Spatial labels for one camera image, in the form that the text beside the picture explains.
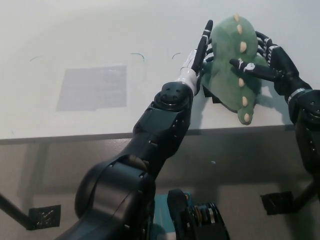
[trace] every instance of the table surface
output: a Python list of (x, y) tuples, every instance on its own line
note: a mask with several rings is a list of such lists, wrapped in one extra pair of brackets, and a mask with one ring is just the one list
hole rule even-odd
[[(320, 88), (319, 9), (319, 1), (300, 0), (1, 1), (0, 140), (129, 135), (161, 86), (179, 75), (208, 19), (217, 24), (235, 13)], [(104, 72), (107, 83), (95, 77)], [(268, 82), (251, 125), (202, 92), (191, 122), (199, 133), (290, 125)]]

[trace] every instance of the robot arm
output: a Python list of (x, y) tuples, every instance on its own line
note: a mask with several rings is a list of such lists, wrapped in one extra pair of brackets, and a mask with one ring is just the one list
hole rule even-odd
[(124, 150), (85, 175), (75, 197), (79, 221), (57, 240), (135, 240), (142, 234), (152, 212), (155, 180), (189, 128), (212, 27), (210, 20), (180, 77), (163, 85)]
[(299, 77), (299, 71), (284, 49), (256, 32), (259, 53), (269, 67), (231, 59), (230, 64), (249, 75), (274, 83), (284, 96), (305, 169), (313, 176), (320, 198), (320, 90), (313, 90)]

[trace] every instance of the floor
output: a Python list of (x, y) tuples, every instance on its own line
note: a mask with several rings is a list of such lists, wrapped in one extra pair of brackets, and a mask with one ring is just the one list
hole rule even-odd
[[(25, 213), (61, 205), (60, 227), (27, 231), (0, 211), (1, 240), (55, 239), (76, 221), (74, 197), (87, 170), (121, 151), (129, 139), (0, 146), (0, 192)], [(215, 202), (232, 240), (320, 239), (314, 199), (297, 214), (267, 216), (260, 195), (308, 183), (292, 131), (187, 136), (165, 163), (158, 193), (191, 191)]]

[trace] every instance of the plush toy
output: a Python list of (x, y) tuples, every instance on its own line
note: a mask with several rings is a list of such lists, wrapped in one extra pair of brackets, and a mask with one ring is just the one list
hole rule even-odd
[(204, 66), (202, 84), (206, 97), (217, 98), (230, 111), (238, 114), (242, 124), (249, 125), (254, 114), (261, 80), (234, 68), (229, 61), (240, 61), (267, 66), (257, 55), (258, 39), (251, 23), (235, 14), (219, 23), (210, 36), (214, 60)]

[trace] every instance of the beige spike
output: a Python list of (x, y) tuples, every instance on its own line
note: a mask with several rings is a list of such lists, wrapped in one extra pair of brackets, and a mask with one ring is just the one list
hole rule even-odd
[(242, 105), (244, 107), (246, 107), (248, 105), (248, 99), (245, 96), (242, 97)]
[(246, 123), (250, 122), (250, 115), (249, 115), (248, 113), (246, 113), (246, 114), (244, 115), (244, 121), (245, 121)]
[(239, 86), (240, 88), (243, 88), (245, 86), (245, 82), (241, 77), (239, 78)]
[(238, 30), (239, 34), (242, 34), (242, 26), (240, 24), (236, 26), (236, 29)]
[(244, 53), (246, 50), (247, 50), (247, 44), (244, 41), (242, 41), (240, 43), (240, 53)]
[(233, 17), (234, 17), (234, 20), (236, 20), (237, 22), (240, 21), (239, 13), (236, 13)]

